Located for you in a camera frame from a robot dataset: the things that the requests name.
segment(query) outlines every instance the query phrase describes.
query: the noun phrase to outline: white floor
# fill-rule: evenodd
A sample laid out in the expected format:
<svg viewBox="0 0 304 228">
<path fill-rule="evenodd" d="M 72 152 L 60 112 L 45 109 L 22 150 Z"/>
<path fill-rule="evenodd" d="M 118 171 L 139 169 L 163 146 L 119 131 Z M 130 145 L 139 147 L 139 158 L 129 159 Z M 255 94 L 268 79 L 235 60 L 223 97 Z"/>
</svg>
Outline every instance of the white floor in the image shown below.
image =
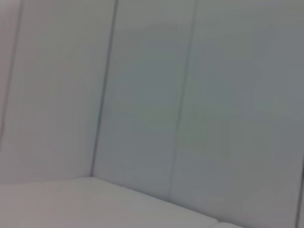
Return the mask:
<svg viewBox="0 0 304 228">
<path fill-rule="evenodd" d="M 1 228 L 237 228 L 96 178 L 0 185 Z"/>
</svg>

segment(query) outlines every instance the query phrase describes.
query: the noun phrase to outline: white wall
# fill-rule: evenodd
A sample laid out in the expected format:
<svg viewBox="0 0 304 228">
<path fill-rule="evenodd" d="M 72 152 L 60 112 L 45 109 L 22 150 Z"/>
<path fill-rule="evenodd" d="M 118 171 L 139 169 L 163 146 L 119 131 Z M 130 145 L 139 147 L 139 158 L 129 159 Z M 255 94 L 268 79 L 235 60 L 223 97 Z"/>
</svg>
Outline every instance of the white wall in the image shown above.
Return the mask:
<svg viewBox="0 0 304 228">
<path fill-rule="evenodd" d="M 0 118 L 4 105 L 20 0 L 0 0 Z"/>
<path fill-rule="evenodd" d="M 294 227 L 304 147 L 304 4 L 206 20 L 200 1 L 171 200 L 247 228 Z"/>
<path fill-rule="evenodd" d="M 95 176 L 168 199 L 193 9 L 119 2 Z"/>
<path fill-rule="evenodd" d="M 25 0 L 0 182 L 89 175 L 113 7 Z"/>
</svg>

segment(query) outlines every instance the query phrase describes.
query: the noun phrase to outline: white surface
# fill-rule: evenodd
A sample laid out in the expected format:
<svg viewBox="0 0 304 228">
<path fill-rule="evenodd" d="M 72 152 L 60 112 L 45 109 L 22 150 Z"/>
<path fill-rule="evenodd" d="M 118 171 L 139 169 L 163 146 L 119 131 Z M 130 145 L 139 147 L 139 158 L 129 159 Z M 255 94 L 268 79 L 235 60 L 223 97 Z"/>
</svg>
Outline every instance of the white surface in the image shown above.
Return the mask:
<svg viewBox="0 0 304 228">
<path fill-rule="evenodd" d="M 168 199 L 193 9 L 119 1 L 95 176 Z"/>
<path fill-rule="evenodd" d="M 89 174 L 113 7 L 114 0 L 25 1 L 0 182 Z"/>
<path fill-rule="evenodd" d="M 196 34 L 172 200 L 248 228 L 292 228 L 304 148 L 304 2 L 241 10 Z"/>
<path fill-rule="evenodd" d="M 273 7 L 275 4 L 290 3 L 293 0 L 198 0 L 200 19 L 209 21 L 238 14 L 240 11 Z"/>
<path fill-rule="evenodd" d="M 20 0 L 0 0 L 0 118 L 4 104 Z"/>
<path fill-rule="evenodd" d="M 0 185 L 3 228 L 211 228 L 215 223 L 95 178 Z"/>
</svg>

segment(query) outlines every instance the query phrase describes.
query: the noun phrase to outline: light gray wall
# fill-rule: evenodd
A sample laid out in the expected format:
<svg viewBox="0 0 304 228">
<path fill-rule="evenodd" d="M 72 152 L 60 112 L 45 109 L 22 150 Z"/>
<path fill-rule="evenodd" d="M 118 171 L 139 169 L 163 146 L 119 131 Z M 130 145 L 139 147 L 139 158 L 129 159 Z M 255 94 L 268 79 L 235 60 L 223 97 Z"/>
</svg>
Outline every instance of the light gray wall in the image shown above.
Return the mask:
<svg viewBox="0 0 304 228">
<path fill-rule="evenodd" d="M 0 182 L 89 175 L 113 7 L 114 0 L 25 0 Z"/>
<path fill-rule="evenodd" d="M 199 0 L 176 129 L 188 40 L 172 23 L 191 21 L 194 4 L 181 2 L 120 2 L 95 176 L 247 228 L 291 228 L 304 5 Z"/>
<path fill-rule="evenodd" d="M 194 0 L 121 0 L 95 176 L 168 199 Z"/>
<path fill-rule="evenodd" d="M 304 4 L 204 20 L 200 1 L 171 200 L 246 228 L 292 228 L 304 147 Z"/>
</svg>

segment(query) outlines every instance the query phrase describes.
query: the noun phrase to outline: panel seam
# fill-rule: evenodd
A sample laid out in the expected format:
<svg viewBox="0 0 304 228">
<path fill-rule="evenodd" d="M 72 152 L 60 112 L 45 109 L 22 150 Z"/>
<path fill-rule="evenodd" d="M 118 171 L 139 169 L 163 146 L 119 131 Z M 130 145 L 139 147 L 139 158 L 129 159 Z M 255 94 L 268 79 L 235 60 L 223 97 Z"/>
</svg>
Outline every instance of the panel seam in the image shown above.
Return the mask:
<svg viewBox="0 0 304 228">
<path fill-rule="evenodd" d="M 183 110 L 183 106 L 184 106 L 185 90 L 186 90 L 186 84 L 188 81 L 190 55 L 192 53 L 194 32 L 195 32 L 195 26 L 196 26 L 197 8 L 198 8 L 198 0 L 195 0 L 193 12 L 192 12 L 191 28 L 190 28 L 187 52 L 186 52 L 186 63 L 185 63 L 185 68 L 184 68 L 184 73 L 183 73 L 183 82 L 182 82 L 182 88 L 181 88 L 180 103 L 179 103 L 179 108 L 178 108 L 178 116 L 177 116 L 176 127 L 175 127 L 174 152 L 173 152 L 173 161 L 172 161 L 172 165 L 171 165 L 172 168 L 171 168 L 170 179 L 169 179 L 170 183 L 169 183 L 169 189 L 168 189 L 168 202 L 172 201 L 172 187 L 173 187 L 173 178 L 174 178 L 174 167 L 175 167 L 176 157 L 177 157 L 178 132 L 180 129 L 180 124 L 181 124 L 181 119 L 182 119 L 182 110 Z"/>
<path fill-rule="evenodd" d="M 6 82 L 3 109 L 2 109 L 2 112 L 1 112 L 0 151 L 1 151 L 1 148 L 2 148 L 2 140 L 3 140 L 4 132 L 5 132 L 6 114 L 7 114 L 8 104 L 9 104 L 10 88 L 11 88 L 11 82 L 12 82 L 13 73 L 14 73 L 16 56 L 17 56 L 17 48 L 18 48 L 20 30 L 21 30 L 21 23 L 22 23 L 22 18 L 23 18 L 23 9 L 24 9 L 24 0 L 20 0 L 18 16 L 17 16 L 16 30 L 15 30 L 15 37 L 14 37 L 14 41 L 13 41 L 12 53 L 11 53 L 10 63 L 9 63 L 10 68 L 9 68 L 7 82 Z"/>
<path fill-rule="evenodd" d="M 300 228 L 302 203 L 303 203 L 303 191 L 304 191 L 304 158 L 302 160 L 302 173 L 301 173 L 299 195 L 298 195 L 298 202 L 297 202 L 297 209 L 296 209 L 295 223 L 294 223 L 295 228 Z"/>
<path fill-rule="evenodd" d="M 107 57 L 106 57 L 106 65 L 105 65 L 105 70 L 104 70 L 103 88 L 102 88 L 101 100 L 100 100 L 100 105 L 99 105 L 98 122 L 97 122 L 97 129 L 96 129 L 96 135 L 95 135 L 90 177 L 94 176 L 95 161 L 96 161 L 96 157 L 97 157 L 97 149 L 98 149 L 98 141 L 99 141 L 100 128 L 101 128 L 102 114 L 103 114 L 104 104 L 105 104 L 105 99 L 104 99 L 105 90 L 106 90 L 106 85 L 107 85 L 107 81 L 108 81 L 108 77 L 109 77 L 109 69 L 110 69 L 114 31 L 115 31 L 116 18 L 117 18 L 118 3 L 119 3 L 119 0 L 115 0 L 112 24 L 111 24 L 111 31 L 110 31 L 110 37 L 109 37 L 109 44 L 108 44 L 108 51 L 107 51 Z"/>
</svg>

